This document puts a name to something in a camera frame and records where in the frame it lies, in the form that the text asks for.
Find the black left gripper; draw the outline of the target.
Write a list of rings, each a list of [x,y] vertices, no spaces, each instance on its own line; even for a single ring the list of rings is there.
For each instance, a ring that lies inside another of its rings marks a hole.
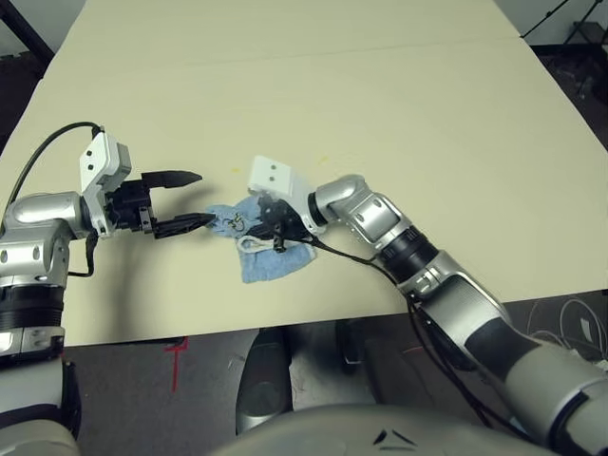
[[[214,214],[190,213],[169,220],[156,221],[150,197],[151,188],[179,188],[201,181],[190,171],[167,170],[142,173],[139,180],[124,181],[106,194],[106,214],[115,229],[171,238],[190,233],[216,219]]]

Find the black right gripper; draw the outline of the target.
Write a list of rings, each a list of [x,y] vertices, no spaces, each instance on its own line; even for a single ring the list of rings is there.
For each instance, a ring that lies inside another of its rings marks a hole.
[[[250,228],[246,235],[254,238],[268,238],[277,253],[287,250],[287,242],[308,240],[310,233],[300,215],[283,199],[273,199],[260,195],[257,200],[259,216],[264,224]]]

